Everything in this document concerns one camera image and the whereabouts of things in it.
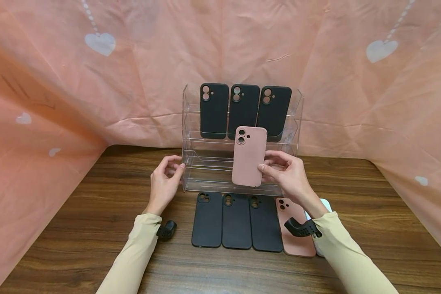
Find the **acrylic shelf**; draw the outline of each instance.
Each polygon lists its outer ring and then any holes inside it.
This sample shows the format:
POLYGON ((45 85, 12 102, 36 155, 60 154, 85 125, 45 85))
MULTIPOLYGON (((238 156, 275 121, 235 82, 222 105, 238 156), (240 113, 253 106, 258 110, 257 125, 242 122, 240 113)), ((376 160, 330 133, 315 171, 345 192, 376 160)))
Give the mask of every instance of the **acrylic shelf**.
MULTIPOLYGON (((259 187, 232 183, 235 141, 227 136, 224 139, 205 139, 201 136, 199 102, 199 86, 194 89, 186 86, 183 91, 184 191, 281 196, 280 187, 273 183, 263 183, 259 187)), ((280 150, 291 155, 297 153, 302 107, 303 97, 297 90, 296 97, 291 97, 281 139, 279 142, 267 142, 267 150, 280 150)))

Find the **wood grain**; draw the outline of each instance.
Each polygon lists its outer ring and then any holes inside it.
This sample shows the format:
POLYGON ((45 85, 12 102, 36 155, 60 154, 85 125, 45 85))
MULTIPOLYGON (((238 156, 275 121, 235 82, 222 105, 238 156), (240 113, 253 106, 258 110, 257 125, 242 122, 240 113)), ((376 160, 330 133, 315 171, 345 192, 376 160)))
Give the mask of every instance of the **wood grain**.
MULTIPOLYGON (((149 198, 149 176, 177 149, 112 146, 0 288, 0 294, 93 294, 149 198)), ((441 248, 373 164, 304 157, 307 176, 350 234, 401 293, 441 293, 441 248)), ((195 248, 195 192, 162 215, 178 224, 159 242, 140 293, 343 293, 325 259, 195 248)))

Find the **arm sleeve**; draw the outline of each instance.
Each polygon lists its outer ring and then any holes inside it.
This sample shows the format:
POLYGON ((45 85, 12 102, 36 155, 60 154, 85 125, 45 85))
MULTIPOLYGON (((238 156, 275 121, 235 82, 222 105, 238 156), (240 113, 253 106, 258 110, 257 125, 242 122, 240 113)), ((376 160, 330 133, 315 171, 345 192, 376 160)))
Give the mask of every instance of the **arm sleeve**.
POLYGON ((157 243, 162 218, 155 214, 137 216, 129 239, 103 280, 97 294, 137 294, 140 281, 157 243))
POLYGON ((341 224, 336 212, 314 219, 322 237, 316 246, 335 270, 348 294, 395 294, 397 290, 372 260, 364 254, 341 224))

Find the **pink fabric backdrop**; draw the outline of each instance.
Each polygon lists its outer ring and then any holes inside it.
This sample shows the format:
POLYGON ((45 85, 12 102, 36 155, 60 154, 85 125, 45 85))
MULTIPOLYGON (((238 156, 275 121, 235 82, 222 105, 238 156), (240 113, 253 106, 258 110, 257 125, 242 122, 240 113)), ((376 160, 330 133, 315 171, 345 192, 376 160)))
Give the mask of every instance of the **pink fabric backdrop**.
POLYGON ((0 284, 106 146, 179 147, 204 81, 301 89, 300 154, 371 160, 441 245, 441 0, 1 0, 0 284))

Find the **phone case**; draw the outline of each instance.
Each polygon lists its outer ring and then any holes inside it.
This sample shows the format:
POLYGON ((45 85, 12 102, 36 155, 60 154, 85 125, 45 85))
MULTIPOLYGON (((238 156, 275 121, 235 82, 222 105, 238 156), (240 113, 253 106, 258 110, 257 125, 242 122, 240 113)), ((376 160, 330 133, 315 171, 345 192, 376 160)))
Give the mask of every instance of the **phone case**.
POLYGON ((281 140, 291 94, 289 87, 265 86, 261 89, 256 126, 267 130, 268 142, 281 140))
POLYGON ((251 196, 249 205, 253 248, 258 251, 281 252, 283 241, 274 198, 251 196))
POLYGON ((267 132, 262 127, 237 127, 234 145, 232 182, 236 185, 258 187, 266 151, 267 132))
POLYGON ((306 214, 304 208, 288 198, 276 198, 276 209, 281 227, 281 235, 283 237, 284 252, 291 256, 315 256, 316 251, 312 236, 303 238, 293 236, 284 226, 286 221, 291 217, 294 217, 299 223, 305 223, 306 214))
POLYGON ((196 247, 219 247, 222 242, 223 197, 203 192, 196 198, 192 244, 196 247))
POLYGON ((224 195, 222 245, 232 249, 252 247, 247 195, 224 195))
MULTIPOLYGON (((327 199, 320 198, 320 201, 322 201, 323 205, 325 205, 325 207, 329 212, 332 212, 332 207, 330 206, 330 203, 328 202, 327 199)), ((306 220, 310 220, 311 217, 308 215, 307 211, 305 211, 305 213, 306 213, 306 220)), ((317 251, 317 255, 323 257, 322 252, 320 252, 320 249, 317 248, 317 246, 315 245, 315 241, 314 241, 314 246, 315 246, 315 251, 317 251)))
POLYGON ((201 136, 205 139, 224 139, 227 133, 229 86, 204 83, 200 93, 201 136))
POLYGON ((235 84, 230 88, 229 139, 235 139, 235 130, 239 126, 255 127, 258 101, 260 87, 257 85, 235 84))

